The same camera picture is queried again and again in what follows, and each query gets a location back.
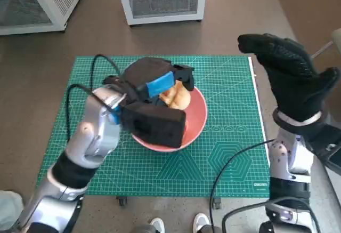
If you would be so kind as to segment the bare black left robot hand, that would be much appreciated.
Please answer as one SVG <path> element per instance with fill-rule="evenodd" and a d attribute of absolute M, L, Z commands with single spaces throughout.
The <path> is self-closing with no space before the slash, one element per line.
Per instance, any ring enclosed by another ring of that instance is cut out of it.
<path fill-rule="evenodd" d="M 144 57 L 129 65 L 122 74 L 137 98 L 156 106 L 184 110 L 194 89 L 194 68 L 174 65 L 163 58 Z"/>

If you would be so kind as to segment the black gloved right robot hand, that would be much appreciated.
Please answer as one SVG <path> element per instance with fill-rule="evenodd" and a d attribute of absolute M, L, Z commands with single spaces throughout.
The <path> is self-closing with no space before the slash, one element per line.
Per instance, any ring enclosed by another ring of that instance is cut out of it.
<path fill-rule="evenodd" d="M 267 72 L 279 111 L 298 122 L 322 110 L 325 98 L 340 79 L 336 67 L 317 72 L 304 47 L 290 38 L 242 34 L 238 49 L 256 56 Z"/>

